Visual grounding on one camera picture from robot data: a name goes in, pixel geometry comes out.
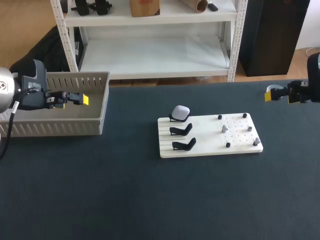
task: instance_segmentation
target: white wall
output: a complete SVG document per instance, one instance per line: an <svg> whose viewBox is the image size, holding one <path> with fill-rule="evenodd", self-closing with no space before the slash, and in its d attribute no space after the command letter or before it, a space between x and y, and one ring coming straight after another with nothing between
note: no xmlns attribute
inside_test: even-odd
<svg viewBox="0 0 320 240"><path fill-rule="evenodd" d="M310 0L297 49L320 47L320 0Z"/></svg>

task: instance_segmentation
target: white board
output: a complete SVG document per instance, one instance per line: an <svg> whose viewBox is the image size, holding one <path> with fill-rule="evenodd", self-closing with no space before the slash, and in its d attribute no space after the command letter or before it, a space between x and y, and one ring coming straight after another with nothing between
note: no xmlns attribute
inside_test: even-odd
<svg viewBox="0 0 320 240"><path fill-rule="evenodd" d="M158 119L159 149L162 158L197 157L208 155L250 154L260 153L262 143L254 146L254 140L259 138L253 120L249 113L243 118L243 113L206 116L190 116L186 122L171 121L168 117ZM192 129L187 136L171 135L169 128L185 129L192 123ZM226 125L228 131L222 133ZM172 142L188 144L192 138L196 144L190 151L174 150Z"/></svg>

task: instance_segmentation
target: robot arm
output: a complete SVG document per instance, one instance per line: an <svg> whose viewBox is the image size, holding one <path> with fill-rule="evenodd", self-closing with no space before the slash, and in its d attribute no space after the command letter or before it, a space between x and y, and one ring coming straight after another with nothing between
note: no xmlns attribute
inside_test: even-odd
<svg viewBox="0 0 320 240"><path fill-rule="evenodd" d="M288 96L290 104L309 100L320 103L320 52L308 58L307 69L308 81L294 80L283 89L271 89L264 94L264 100L269 102Z"/></svg>
<svg viewBox="0 0 320 240"><path fill-rule="evenodd" d="M83 93L48 92L47 71L41 61L18 61L10 70L0 67L0 113L12 108L6 141L0 145L0 160L6 153L17 110L64 108L68 101L89 105L89 98Z"/></svg>

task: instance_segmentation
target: white shelf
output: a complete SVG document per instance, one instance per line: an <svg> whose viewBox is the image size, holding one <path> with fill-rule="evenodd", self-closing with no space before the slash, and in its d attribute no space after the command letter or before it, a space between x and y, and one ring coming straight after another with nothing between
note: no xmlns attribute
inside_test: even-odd
<svg viewBox="0 0 320 240"><path fill-rule="evenodd" d="M196 13L179 0L162 0L160 15L150 17L132 17L130 0L110 0L113 7L108 15L99 16L90 11L90 15L80 16L70 11L65 23L67 27L90 26L121 26L121 25L155 25L155 24L183 24L235 21L237 11L232 0L214 0L218 11L207 9L203 13Z"/></svg>
<svg viewBox="0 0 320 240"><path fill-rule="evenodd" d="M90 40L82 72L111 73L110 79L228 75L217 36Z"/></svg>

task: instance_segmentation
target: metal shelving unit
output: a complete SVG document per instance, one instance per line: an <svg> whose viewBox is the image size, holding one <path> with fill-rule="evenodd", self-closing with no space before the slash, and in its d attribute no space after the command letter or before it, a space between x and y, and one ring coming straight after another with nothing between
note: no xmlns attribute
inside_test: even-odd
<svg viewBox="0 0 320 240"><path fill-rule="evenodd" d="M248 0L215 0L217 12L195 13L179 0L162 0L160 15L132 17L130 0L109 0L108 15L79 16L68 1L52 9L72 72L111 73L111 80L227 75L233 82ZM78 66L74 27L85 45Z"/></svg>

